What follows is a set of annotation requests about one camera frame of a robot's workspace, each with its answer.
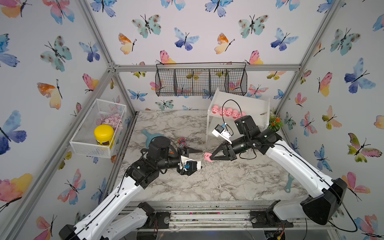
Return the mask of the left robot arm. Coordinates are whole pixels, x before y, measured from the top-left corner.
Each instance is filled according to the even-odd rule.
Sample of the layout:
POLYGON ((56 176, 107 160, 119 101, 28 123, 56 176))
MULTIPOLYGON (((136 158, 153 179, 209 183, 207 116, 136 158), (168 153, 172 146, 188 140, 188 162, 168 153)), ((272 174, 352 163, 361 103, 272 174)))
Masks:
POLYGON ((62 240, 119 240, 145 225, 156 223, 156 211, 148 203, 140 203, 130 214, 117 216, 140 192, 160 174, 176 169, 180 175, 190 176, 202 168, 201 161, 182 155, 167 137, 156 137, 141 157, 126 170, 118 186, 82 221, 66 225, 60 232, 62 240))

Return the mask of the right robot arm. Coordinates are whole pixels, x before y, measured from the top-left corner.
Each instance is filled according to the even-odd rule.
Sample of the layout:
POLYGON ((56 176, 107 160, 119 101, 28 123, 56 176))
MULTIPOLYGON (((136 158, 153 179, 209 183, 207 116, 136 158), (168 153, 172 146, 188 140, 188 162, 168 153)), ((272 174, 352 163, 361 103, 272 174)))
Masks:
POLYGON ((212 134, 226 140, 212 153, 212 161, 234 161, 247 150, 257 150, 280 164, 307 191, 308 197, 292 201, 276 201, 267 214, 271 222, 289 219, 310 219, 326 225, 343 204, 347 184, 341 179, 317 170, 271 129, 260 131, 250 116, 235 120, 241 137, 231 140, 226 124, 214 127, 212 134))

